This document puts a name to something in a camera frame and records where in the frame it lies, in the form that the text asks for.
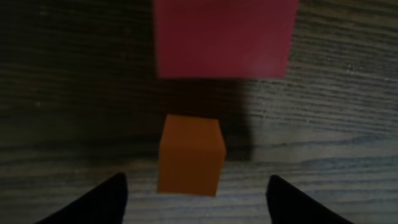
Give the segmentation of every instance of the red block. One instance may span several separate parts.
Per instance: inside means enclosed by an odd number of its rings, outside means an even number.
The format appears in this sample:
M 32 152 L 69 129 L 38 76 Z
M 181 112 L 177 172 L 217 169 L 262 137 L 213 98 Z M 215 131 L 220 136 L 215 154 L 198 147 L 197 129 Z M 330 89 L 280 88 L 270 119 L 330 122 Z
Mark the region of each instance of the red block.
M 159 78 L 283 78 L 299 0 L 154 0 Z

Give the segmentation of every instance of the wooden table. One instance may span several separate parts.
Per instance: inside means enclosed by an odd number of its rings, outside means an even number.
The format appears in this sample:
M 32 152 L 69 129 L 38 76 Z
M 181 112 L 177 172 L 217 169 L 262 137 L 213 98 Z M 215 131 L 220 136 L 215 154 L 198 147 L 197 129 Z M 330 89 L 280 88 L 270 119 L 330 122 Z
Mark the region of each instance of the wooden table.
M 285 80 L 156 80 L 150 0 L 0 11 L 0 223 L 118 171 L 125 223 L 270 223 L 271 174 L 352 222 L 398 223 L 398 1 L 301 0 Z M 166 113 L 220 119 L 217 198 L 156 194 Z

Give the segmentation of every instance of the dark wood floor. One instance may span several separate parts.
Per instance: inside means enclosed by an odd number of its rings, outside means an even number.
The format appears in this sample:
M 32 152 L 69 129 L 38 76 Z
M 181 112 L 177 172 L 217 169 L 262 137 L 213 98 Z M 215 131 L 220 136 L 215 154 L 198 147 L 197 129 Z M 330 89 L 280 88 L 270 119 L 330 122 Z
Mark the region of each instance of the dark wood floor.
M 125 223 L 270 223 L 271 174 L 398 223 L 398 1 L 301 0 L 285 80 L 156 80 L 152 23 L 150 0 L 0 1 L 0 223 L 119 171 Z M 156 194 L 167 113 L 220 119 L 217 198 Z

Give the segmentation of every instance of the block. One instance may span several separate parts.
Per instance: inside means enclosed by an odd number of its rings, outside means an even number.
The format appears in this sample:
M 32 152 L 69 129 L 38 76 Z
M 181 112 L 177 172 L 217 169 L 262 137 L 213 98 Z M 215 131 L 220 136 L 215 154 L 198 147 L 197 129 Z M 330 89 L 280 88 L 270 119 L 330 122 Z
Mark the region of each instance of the block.
M 154 0 L 159 78 L 283 78 L 299 0 Z
M 216 119 L 169 114 L 160 141 L 160 193 L 214 197 L 226 155 Z

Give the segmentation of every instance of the cube top face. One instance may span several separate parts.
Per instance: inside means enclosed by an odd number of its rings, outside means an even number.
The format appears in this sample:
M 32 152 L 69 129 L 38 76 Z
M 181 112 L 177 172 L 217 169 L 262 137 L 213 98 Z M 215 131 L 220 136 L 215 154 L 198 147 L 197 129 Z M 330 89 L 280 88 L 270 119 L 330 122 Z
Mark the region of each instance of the cube top face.
M 159 78 L 283 78 L 299 0 L 155 0 Z
M 217 120 L 168 115 L 160 142 L 158 191 L 214 197 L 225 155 Z

